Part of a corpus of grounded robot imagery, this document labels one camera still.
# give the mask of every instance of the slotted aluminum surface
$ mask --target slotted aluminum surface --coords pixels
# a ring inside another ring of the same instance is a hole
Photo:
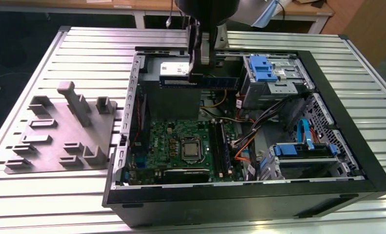
[[[330,35],[229,32],[231,48],[310,50],[363,137],[386,170],[386,89],[350,43]],[[61,80],[72,80],[87,100],[109,96],[124,106],[133,47],[183,46],[184,32],[111,28],[70,28],[58,32],[22,95],[0,130],[0,161],[6,145],[18,141],[25,110],[33,95],[62,100]],[[116,144],[119,136],[112,135]],[[0,165],[0,233],[107,233],[131,231],[101,207],[105,170],[6,175]],[[386,233],[386,196],[359,202],[338,212],[302,220],[274,220],[159,227],[163,233],[266,231],[270,233]]]

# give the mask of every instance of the robotic arm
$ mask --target robotic arm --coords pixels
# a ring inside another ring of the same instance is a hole
[[[175,0],[175,4],[189,16],[188,81],[197,83],[215,67],[217,26],[235,14],[239,0]]]

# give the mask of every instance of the cpu socket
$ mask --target cpu socket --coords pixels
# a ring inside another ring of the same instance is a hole
[[[184,137],[180,139],[180,158],[188,164],[201,159],[201,145],[199,137]]]

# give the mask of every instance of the ram slot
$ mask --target ram slot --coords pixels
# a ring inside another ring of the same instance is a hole
[[[221,176],[221,163],[220,163],[220,152],[217,146],[217,135],[216,135],[216,123],[208,122],[208,137],[209,137],[209,150],[211,150],[211,159],[212,159],[212,170],[213,176]]]
[[[217,129],[217,139],[219,139],[219,152],[220,152],[220,158],[221,158],[221,171],[223,174],[229,174],[229,168],[231,168],[231,159],[229,159],[229,150],[227,146],[227,140],[225,140],[225,133],[224,133],[224,124],[223,122],[217,122],[216,124]]]

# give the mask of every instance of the white label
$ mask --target white label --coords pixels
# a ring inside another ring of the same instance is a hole
[[[124,5],[113,5],[115,8],[125,8],[125,9],[129,9],[132,8],[132,6],[124,6]]]
[[[173,84],[173,85],[196,85],[196,83],[189,83],[187,80],[164,80],[164,84]]]
[[[87,3],[112,2],[112,0],[85,0]]]
[[[188,62],[163,62],[160,64],[161,76],[184,76],[188,73]]]
[[[331,16],[331,13],[327,12],[316,12],[318,16]]]
[[[255,175],[255,168],[251,165],[247,166],[247,171],[252,174],[252,176]]]
[[[242,100],[236,100],[236,108],[242,108]]]

